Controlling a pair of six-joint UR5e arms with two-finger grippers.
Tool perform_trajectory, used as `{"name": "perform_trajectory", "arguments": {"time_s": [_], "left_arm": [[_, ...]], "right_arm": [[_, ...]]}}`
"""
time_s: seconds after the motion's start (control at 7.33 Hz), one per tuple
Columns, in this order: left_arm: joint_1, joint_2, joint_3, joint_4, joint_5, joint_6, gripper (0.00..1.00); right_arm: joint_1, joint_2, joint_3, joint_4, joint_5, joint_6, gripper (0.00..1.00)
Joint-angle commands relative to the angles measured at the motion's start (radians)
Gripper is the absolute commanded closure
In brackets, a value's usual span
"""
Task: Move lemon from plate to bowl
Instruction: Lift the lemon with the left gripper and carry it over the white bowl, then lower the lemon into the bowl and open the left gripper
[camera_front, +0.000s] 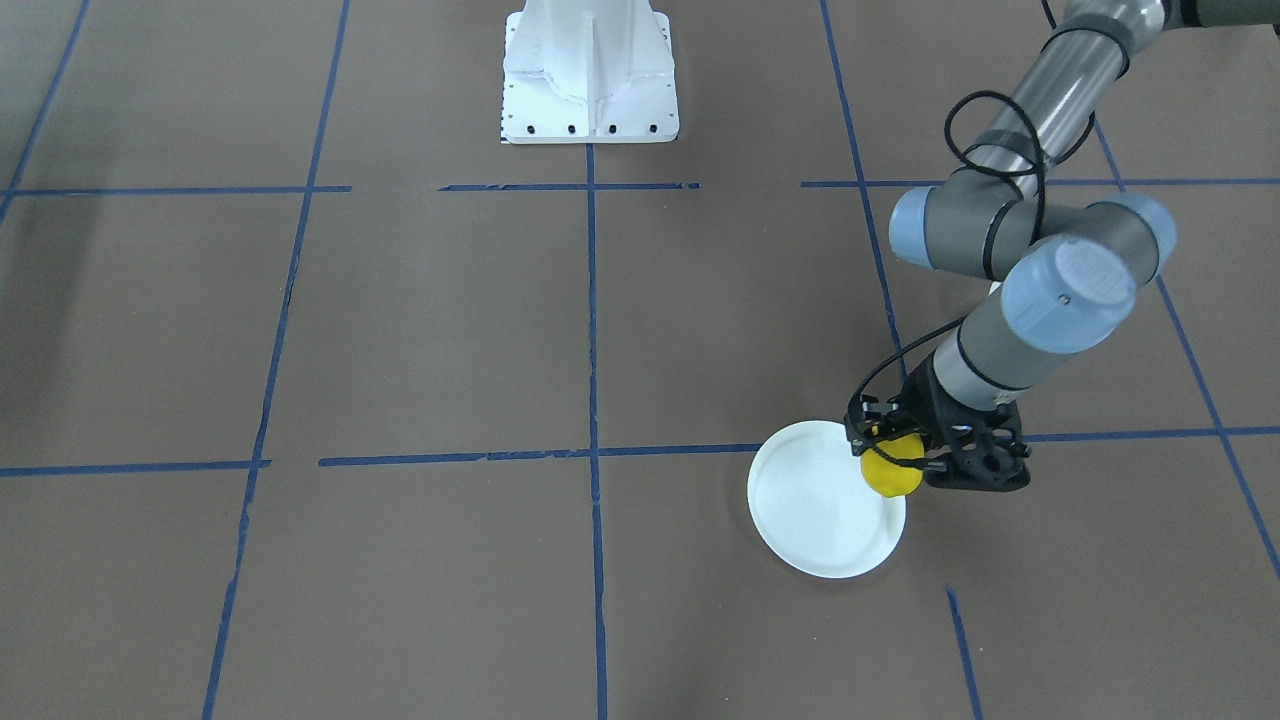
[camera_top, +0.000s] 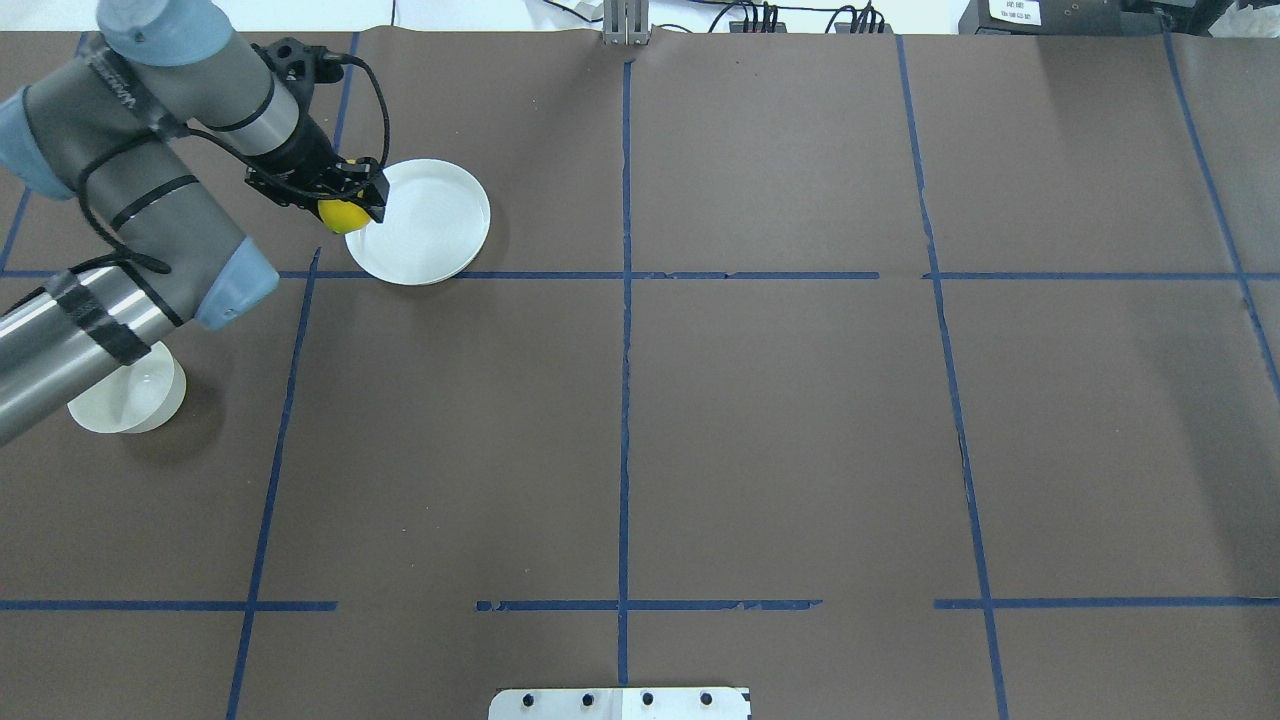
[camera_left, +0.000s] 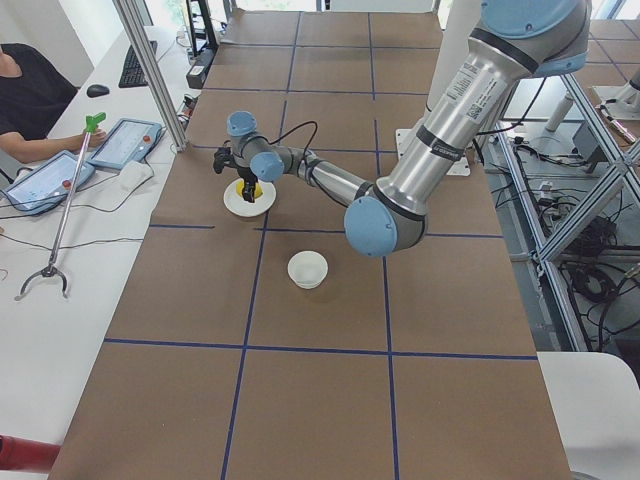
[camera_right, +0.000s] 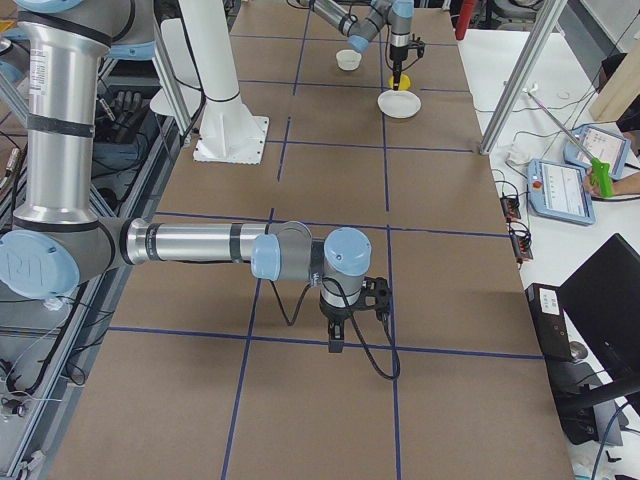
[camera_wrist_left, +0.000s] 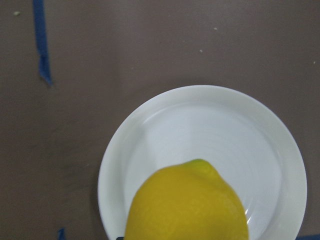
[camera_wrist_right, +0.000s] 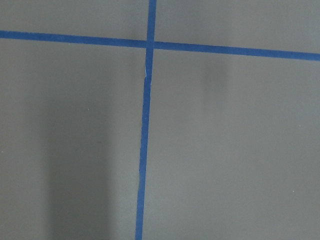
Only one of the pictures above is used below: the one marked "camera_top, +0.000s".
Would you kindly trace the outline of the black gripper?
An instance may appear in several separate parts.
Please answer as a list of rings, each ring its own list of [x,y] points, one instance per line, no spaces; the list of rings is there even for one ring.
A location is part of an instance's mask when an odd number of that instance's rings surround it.
[[[278,149],[252,156],[253,167],[244,173],[244,182],[274,204],[288,208],[315,209],[321,196],[358,191],[348,199],[372,217],[371,223],[385,220],[389,182],[376,158],[346,159],[340,163],[323,128],[310,115],[300,118],[297,128]]]

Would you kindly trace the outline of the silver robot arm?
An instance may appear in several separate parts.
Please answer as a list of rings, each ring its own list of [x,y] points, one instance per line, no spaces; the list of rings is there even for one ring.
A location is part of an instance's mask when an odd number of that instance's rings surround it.
[[[195,322],[243,316],[280,281],[173,150],[202,138],[246,183],[344,234],[383,222],[389,145],[343,158],[310,104],[369,70],[356,55],[251,44],[210,1],[101,1],[76,58],[3,104],[3,168],[76,201],[108,251],[50,275],[3,314],[3,441],[12,442]]]

